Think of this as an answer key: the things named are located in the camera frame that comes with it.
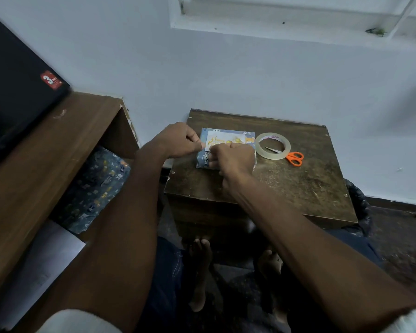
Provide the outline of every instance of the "black television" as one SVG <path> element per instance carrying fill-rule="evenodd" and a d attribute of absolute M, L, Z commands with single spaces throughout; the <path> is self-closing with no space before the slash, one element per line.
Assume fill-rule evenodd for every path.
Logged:
<path fill-rule="evenodd" d="M 70 85 L 0 22 L 0 161 Z"/>

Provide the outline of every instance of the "person's left hand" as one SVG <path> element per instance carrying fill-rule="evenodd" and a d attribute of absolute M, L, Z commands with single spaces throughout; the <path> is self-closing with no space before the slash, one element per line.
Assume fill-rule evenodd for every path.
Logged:
<path fill-rule="evenodd" d="M 183 157 L 205 148 L 197 133 L 185 123 L 168 125 L 151 141 L 155 148 L 162 150 L 167 158 Z"/>

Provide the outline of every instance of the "orange scissors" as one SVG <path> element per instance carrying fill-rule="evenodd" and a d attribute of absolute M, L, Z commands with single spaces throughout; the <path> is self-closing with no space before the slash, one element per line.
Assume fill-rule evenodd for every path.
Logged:
<path fill-rule="evenodd" d="M 276 153 L 282 153 L 282 151 L 274 150 L 272 148 L 266 147 L 265 148 L 276 152 Z M 293 166 L 300 167 L 302 165 L 302 159 L 303 154 L 300 152 L 289 152 L 288 155 L 285 157 L 289 163 L 291 163 Z"/>

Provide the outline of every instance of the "person's right hand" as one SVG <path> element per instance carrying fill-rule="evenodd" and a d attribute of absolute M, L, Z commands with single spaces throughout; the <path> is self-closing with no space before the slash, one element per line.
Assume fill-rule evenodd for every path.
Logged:
<path fill-rule="evenodd" d="M 208 157 L 209 167 L 220 169 L 224 177 L 223 187 L 229 189 L 231 183 L 247 177 L 255 164 L 254 148 L 247 144 L 229 143 L 211 146 Z"/>

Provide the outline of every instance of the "tape roll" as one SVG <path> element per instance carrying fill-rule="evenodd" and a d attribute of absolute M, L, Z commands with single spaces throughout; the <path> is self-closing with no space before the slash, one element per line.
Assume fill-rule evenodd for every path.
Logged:
<path fill-rule="evenodd" d="M 269 151 L 264 150 L 260 146 L 260 142 L 262 140 L 265 140 L 265 139 L 274 139 L 274 140 L 277 140 L 277 141 L 283 143 L 283 145 L 285 146 L 285 150 L 282 153 L 273 153 L 273 152 L 269 152 Z M 291 144 L 288 141 L 288 139 L 285 138 L 283 135 L 280 135 L 280 134 L 277 134 L 277 133 L 262 133 L 262 134 L 259 134 L 257 136 L 257 138 L 255 139 L 255 141 L 254 141 L 254 145 L 255 145 L 257 154 L 259 154 L 260 156 L 262 156 L 266 159 L 270 159 L 270 160 L 283 159 L 291 151 Z"/>

